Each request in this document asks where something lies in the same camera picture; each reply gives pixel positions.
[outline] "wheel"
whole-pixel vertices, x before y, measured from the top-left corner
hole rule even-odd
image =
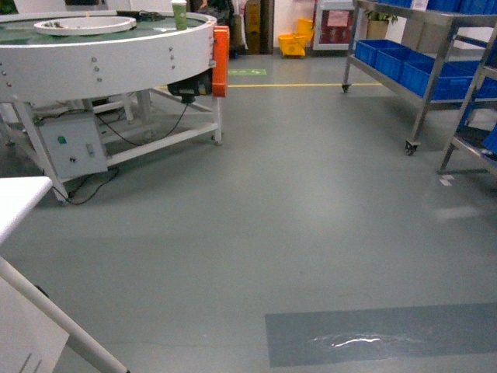
[[[408,141],[405,142],[404,151],[406,152],[407,155],[409,155],[409,156],[413,155],[417,149],[418,149],[418,145],[413,145]]]

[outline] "metal pole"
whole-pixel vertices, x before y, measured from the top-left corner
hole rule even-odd
[[[69,333],[68,346],[102,373],[130,373],[113,355],[0,256],[0,277]]]

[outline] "white wall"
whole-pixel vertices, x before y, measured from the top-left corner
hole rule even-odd
[[[106,3],[111,10],[131,10],[130,0],[107,0]]]
[[[19,13],[65,12],[64,0],[15,0]]]
[[[130,0],[132,10],[172,12],[171,0]]]

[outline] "shelf frame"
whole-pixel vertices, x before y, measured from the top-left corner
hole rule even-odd
[[[413,98],[412,94],[406,93],[405,89],[403,87],[401,88],[401,86],[397,82],[394,82],[391,79],[388,80],[388,78],[385,80],[386,77],[378,71],[374,70],[372,67],[369,67],[363,63],[358,63],[358,61],[356,61],[353,56],[355,52],[355,40],[351,40],[349,43],[348,57],[342,84],[344,92],[347,92],[350,86],[350,65],[353,64],[359,70],[366,72],[368,75],[375,78],[401,97],[409,100],[410,102],[414,102],[418,107],[418,113],[416,114],[411,134],[405,140],[405,150],[409,155],[412,155],[420,145],[419,135],[422,132],[426,114],[428,113],[428,111],[441,110],[443,108],[446,109],[450,106],[452,106],[453,109],[456,109],[461,106],[463,102],[462,100],[447,100],[443,102],[444,105],[440,105],[440,103],[438,103],[437,101],[432,100],[433,93],[435,92],[436,84],[440,76],[440,72],[443,68],[443,64],[448,61],[451,49],[454,45],[454,41],[457,39],[457,31],[461,27],[494,27],[497,23],[497,15],[467,15],[450,12],[423,11],[418,9],[402,8],[388,4],[379,4],[367,0],[354,0],[354,5],[355,8],[353,16],[353,35],[355,35],[357,20],[359,19],[359,13],[361,10],[376,10],[379,12],[387,12],[390,14],[395,14],[396,16],[437,25],[442,29],[441,32],[443,33],[443,35],[445,35],[436,53],[435,63],[429,77],[425,95],[421,99],[419,99],[417,95],[414,95],[415,97]]]

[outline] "stainless steel shelf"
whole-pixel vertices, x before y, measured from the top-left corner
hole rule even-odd
[[[458,134],[452,138],[451,144],[472,158],[480,167],[487,169],[492,175],[497,176],[497,161],[481,152],[481,149],[469,144]]]
[[[483,57],[481,58],[481,65],[478,67],[471,86],[464,98],[464,102],[459,109],[459,114],[454,123],[454,134],[447,142],[443,151],[443,160],[439,168],[439,173],[447,173],[447,164],[454,149],[459,149],[469,157],[471,157],[478,166],[488,170],[492,175],[497,176],[497,158],[490,156],[484,152],[482,142],[490,134],[489,131],[484,131],[476,127],[471,127],[468,123],[468,118],[473,117],[473,110],[480,108],[480,103],[475,101],[478,93],[478,87],[481,84],[483,77],[497,79],[497,68],[487,65],[488,58],[491,55],[495,42],[497,41],[497,25],[495,25],[492,36],[487,43]],[[492,100],[480,100],[486,103],[492,103]]]
[[[396,93],[401,98],[409,101],[415,106],[421,106],[423,103],[422,97],[416,95],[413,91],[405,88],[403,85],[400,85],[395,80],[387,77],[385,74],[382,74],[377,69],[365,64],[361,60],[358,60],[354,56],[349,57],[350,63],[356,66],[359,70],[364,71],[374,80],[377,80],[379,83],[390,89],[393,93]],[[454,110],[461,106],[463,103],[462,99],[458,100],[437,100],[431,101],[427,105],[432,110]]]
[[[497,23],[497,15],[473,15],[462,13],[436,12],[433,10],[417,10],[402,8],[389,4],[380,4],[369,2],[367,0],[354,0],[359,8],[365,10],[377,10],[395,14],[399,17],[414,19],[424,23],[430,23],[438,26],[453,27],[494,27]]]
[[[490,66],[484,66],[483,67],[483,75],[497,80],[497,68],[493,68]]]
[[[393,6],[388,4],[379,4],[377,2],[367,1],[367,0],[353,0],[355,5],[354,9],[354,22],[353,22],[353,33],[355,33],[357,23],[359,20],[359,14],[363,10],[376,10],[379,12],[386,12],[394,14],[396,16],[404,17],[407,19],[414,19],[419,22],[429,23],[437,25],[440,27],[440,32],[444,35],[442,43],[438,47],[438,52],[435,58],[435,63],[433,70],[429,77],[429,82],[426,87],[426,93],[424,97],[419,97],[415,93],[410,92],[405,87],[399,85],[397,82],[389,79],[387,76],[381,74],[374,68],[364,64],[362,61],[358,61],[354,58],[354,42],[349,43],[349,53],[346,62],[346,69],[343,79],[343,90],[347,92],[349,84],[349,71],[350,65],[356,66],[358,69],[366,72],[369,76],[375,78],[391,91],[397,93],[400,97],[406,99],[410,103],[415,104],[418,107],[418,113],[416,115],[415,123],[412,127],[412,133],[405,142],[405,150],[409,155],[414,154],[415,150],[419,145],[419,135],[422,131],[426,114],[429,110],[444,110],[444,109],[456,109],[461,107],[464,100],[444,100],[444,101],[434,101],[432,100],[433,93],[435,92],[436,84],[442,71],[443,64],[448,60],[450,51],[452,48],[453,41],[457,38],[457,32],[461,27],[494,27],[497,23],[497,15],[467,15],[460,13],[450,13],[450,12],[435,12],[431,10],[418,10],[402,8],[399,6]],[[467,42],[477,44],[481,46],[480,40],[472,40],[471,38],[466,38]],[[489,74],[494,74],[497,78],[497,72],[490,71]],[[495,107],[495,99],[479,99],[474,103],[475,108],[482,107]]]

